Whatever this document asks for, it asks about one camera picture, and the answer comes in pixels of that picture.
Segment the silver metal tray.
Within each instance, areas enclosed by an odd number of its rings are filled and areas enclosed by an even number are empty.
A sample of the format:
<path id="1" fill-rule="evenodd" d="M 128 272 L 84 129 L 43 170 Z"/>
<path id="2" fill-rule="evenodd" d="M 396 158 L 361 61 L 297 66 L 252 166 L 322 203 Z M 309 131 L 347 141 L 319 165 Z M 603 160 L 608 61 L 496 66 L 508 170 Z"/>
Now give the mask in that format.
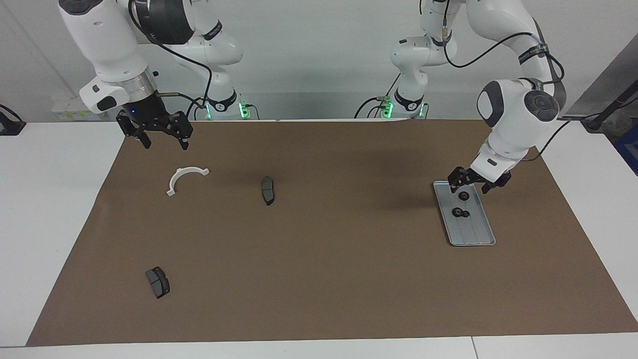
<path id="1" fill-rule="evenodd" d="M 456 193 L 451 193 L 447 181 L 435 181 L 433 189 L 448 241 L 453 247 L 493 246 L 496 243 L 496 238 L 481 204 L 480 195 L 474 184 L 462 186 Z M 470 199 L 467 201 L 459 200 L 458 193 L 460 191 L 467 191 L 470 194 Z M 453 216 L 451 211 L 454 207 L 469 211 L 470 217 Z"/>

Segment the black stand with pole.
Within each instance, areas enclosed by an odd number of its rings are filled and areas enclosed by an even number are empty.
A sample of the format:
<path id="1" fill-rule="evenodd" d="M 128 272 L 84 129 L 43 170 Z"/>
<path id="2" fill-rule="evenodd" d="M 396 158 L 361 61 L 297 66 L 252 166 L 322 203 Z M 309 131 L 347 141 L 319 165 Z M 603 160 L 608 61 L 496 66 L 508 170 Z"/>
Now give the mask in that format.
<path id="1" fill-rule="evenodd" d="M 583 126 L 588 132 L 595 133 L 599 131 L 603 122 L 619 109 L 628 107 L 638 100 L 638 79 L 634 80 L 627 89 L 625 89 L 608 107 L 603 111 L 586 116 L 582 121 Z"/>

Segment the black clamp base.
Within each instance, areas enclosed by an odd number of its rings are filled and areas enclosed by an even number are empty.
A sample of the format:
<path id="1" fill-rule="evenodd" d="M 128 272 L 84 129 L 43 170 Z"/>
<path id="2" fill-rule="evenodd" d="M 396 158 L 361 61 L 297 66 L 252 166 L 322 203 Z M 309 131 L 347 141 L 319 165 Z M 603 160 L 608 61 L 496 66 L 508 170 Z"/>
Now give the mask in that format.
<path id="1" fill-rule="evenodd" d="M 11 114 L 16 121 L 10 120 Z M 0 136 L 18 136 L 27 123 L 13 110 L 6 105 L 0 104 Z"/>

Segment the short dark grey brake pad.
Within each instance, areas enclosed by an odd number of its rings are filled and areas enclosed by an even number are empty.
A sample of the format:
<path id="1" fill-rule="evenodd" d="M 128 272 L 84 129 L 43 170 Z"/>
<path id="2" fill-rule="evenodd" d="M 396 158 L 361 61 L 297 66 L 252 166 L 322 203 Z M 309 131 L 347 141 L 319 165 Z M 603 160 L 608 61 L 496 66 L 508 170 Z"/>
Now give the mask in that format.
<path id="1" fill-rule="evenodd" d="M 154 267 L 145 272 L 145 276 L 150 284 L 156 299 L 167 295 L 170 291 L 168 277 L 160 267 Z"/>

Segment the blue crate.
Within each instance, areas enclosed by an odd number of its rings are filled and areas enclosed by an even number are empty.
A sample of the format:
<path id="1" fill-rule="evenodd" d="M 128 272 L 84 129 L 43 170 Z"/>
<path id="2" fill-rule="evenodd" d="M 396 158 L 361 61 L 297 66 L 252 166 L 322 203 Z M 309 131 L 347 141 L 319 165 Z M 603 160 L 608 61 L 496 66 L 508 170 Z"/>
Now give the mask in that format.
<path id="1" fill-rule="evenodd" d="M 638 177 L 638 124 L 613 141 L 613 146 Z"/>

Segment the brown table mat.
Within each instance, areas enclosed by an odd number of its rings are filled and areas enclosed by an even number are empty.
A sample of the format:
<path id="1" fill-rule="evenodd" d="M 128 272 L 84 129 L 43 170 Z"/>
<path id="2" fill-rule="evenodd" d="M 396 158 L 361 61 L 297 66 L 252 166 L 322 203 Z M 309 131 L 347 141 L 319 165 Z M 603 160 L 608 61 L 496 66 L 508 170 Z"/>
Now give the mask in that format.
<path id="1" fill-rule="evenodd" d="M 481 121 L 193 127 L 123 141 L 28 346 L 638 331 L 542 161 L 481 197 L 495 245 L 449 244 L 433 182 Z"/>

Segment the white curved plastic bracket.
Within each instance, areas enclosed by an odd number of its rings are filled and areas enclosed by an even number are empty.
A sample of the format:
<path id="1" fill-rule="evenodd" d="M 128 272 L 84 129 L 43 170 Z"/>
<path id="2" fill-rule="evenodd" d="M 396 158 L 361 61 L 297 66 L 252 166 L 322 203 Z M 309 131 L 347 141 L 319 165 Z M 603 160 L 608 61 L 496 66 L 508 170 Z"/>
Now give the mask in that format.
<path id="1" fill-rule="evenodd" d="M 199 168 L 199 167 L 186 167 L 186 168 L 178 168 L 174 174 L 171 176 L 168 182 L 168 190 L 166 191 L 166 195 L 171 197 L 176 194 L 176 184 L 177 181 L 186 174 L 197 173 L 199 175 L 203 175 L 203 177 L 207 176 L 210 173 L 208 168 Z"/>

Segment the white wall socket box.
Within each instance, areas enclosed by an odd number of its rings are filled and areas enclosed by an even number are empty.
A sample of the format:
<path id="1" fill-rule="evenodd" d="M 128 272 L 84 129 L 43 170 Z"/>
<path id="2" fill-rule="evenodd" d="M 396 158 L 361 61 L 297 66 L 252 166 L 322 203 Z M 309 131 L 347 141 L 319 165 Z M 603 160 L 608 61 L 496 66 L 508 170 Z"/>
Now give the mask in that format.
<path id="1" fill-rule="evenodd" d="M 52 113 L 58 121 L 101 121 L 99 114 L 89 111 L 80 98 L 56 99 L 53 102 Z"/>

